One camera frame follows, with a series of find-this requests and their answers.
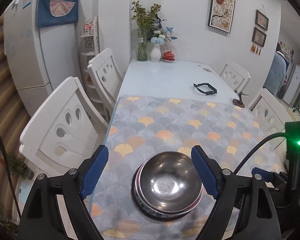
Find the silver bolt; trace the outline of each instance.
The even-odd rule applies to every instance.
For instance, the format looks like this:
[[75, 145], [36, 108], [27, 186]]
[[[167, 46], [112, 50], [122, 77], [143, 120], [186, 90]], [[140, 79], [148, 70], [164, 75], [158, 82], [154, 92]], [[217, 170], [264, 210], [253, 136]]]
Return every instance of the silver bolt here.
[[257, 180], [261, 180], [261, 179], [262, 179], [262, 177], [261, 177], [260, 174], [255, 174], [254, 177], [255, 177]]
[[40, 174], [37, 176], [37, 179], [43, 179], [44, 176], [46, 176], [44, 173], [40, 173]]
[[68, 173], [70, 175], [76, 174], [77, 173], [77, 169], [75, 169], [75, 168], [69, 169]]
[[222, 173], [223, 173], [224, 175], [228, 176], [228, 175], [231, 174], [231, 171], [228, 170], [228, 169], [224, 169], [224, 170], [222, 170]]

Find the chair backrest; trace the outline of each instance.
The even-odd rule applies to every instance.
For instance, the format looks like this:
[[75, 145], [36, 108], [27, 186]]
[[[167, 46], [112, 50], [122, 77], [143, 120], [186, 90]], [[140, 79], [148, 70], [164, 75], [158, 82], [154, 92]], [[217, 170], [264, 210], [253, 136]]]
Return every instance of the chair backrest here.
[[[284, 131], [286, 122], [292, 122], [291, 117], [279, 101], [265, 88], [261, 88], [254, 99], [249, 103], [248, 108], [253, 112], [256, 121], [266, 136]], [[277, 146], [284, 141], [284, 138], [270, 140], [270, 144]]]
[[67, 78], [26, 125], [20, 136], [20, 153], [50, 176], [77, 168], [98, 147], [98, 134], [87, 113], [106, 132], [108, 124], [90, 102], [79, 79]]
[[240, 67], [232, 60], [228, 60], [220, 73], [220, 77], [228, 84], [233, 91], [242, 92], [250, 80], [248, 71]]
[[112, 114], [123, 78], [115, 63], [111, 49], [105, 49], [90, 62], [88, 71], [92, 82], [102, 102]]

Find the refrigerator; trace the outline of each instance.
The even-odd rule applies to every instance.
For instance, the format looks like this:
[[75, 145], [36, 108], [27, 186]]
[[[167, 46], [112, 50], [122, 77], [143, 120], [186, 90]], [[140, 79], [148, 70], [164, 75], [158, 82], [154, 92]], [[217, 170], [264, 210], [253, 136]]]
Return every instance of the refrigerator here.
[[285, 101], [288, 105], [292, 102], [292, 99], [297, 92], [297, 89], [300, 84], [300, 67], [295, 65], [295, 68], [292, 70], [292, 73], [289, 78], [288, 87], [285, 90], [285, 94], [283, 96], [283, 101]]
[[74, 23], [38, 28], [37, 8], [38, 0], [15, 0], [3, 21], [5, 55], [31, 117], [67, 77], [82, 80]]

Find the blue gripper pad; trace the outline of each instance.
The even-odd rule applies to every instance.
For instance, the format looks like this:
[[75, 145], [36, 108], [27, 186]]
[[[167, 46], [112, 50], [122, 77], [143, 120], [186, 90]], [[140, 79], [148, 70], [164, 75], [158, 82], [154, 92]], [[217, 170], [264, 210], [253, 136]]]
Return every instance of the blue gripper pad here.
[[191, 150], [191, 160], [195, 169], [197, 170], [206, 192], [214, 199], [217, 199], [219, 196], [217, 179], [212, 170], [209, 168], [208, 164], [201, 156], [200, 152], [195, 147], [193, 147]]
[[103, 145], [101, 150], [98, 148], [96, 151], [98, 150], [100, 151], [98, 156], [82, 179], [82, 189], [80, 195], [84, 199], [93, 193], [101, 173], [109, 159], [109, 151], [106, 146]]
[[262, 170], [260, 168], [253, 168], [251, 171], [252, 176], [255, 174], [260, 174], [261, 177], [264, 179], [265, 182], [272, 182], [273, 181], [273, 174], [272, 172]]

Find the framed picture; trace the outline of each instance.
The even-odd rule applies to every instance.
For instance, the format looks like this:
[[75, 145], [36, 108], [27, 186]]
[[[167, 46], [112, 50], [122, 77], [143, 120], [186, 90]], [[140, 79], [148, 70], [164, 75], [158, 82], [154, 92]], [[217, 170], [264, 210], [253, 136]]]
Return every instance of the framed picture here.
[[266, 31], [268, 30], [269, 19], [259, 10], [256, 11], [256, 24]]
[[259, 30], [257, 27], [254, 27], [252, 41], [256, 44], [259, 44], [260, 46], [264, 46], [266, 42], [267, 34], [265, 34], [263, 31]]
[[212, 0], [208, 26], [230, 33], [235, 0]]

